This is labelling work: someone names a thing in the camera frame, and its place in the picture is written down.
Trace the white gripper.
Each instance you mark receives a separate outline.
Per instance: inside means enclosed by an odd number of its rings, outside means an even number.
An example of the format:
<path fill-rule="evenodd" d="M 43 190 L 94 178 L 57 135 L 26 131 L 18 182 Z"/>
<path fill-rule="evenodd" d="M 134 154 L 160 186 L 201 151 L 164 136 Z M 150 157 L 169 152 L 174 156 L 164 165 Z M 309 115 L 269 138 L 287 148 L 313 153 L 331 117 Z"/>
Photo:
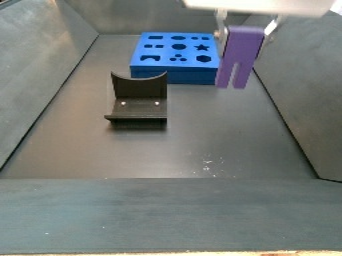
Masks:
<path fill-rule="evenodd" d="M 229 30 L 225 25 L 229 12 L 281 14 L 275 17 L 265 28 L 265 39 L 273 40 L 273 33 L 284 24 L 288 16 L 321 17 L 337 0 L 182 0 L 188 8 L 216 10 L 218 29 L 214 32 L 221 47 L 225 47 Z"/>

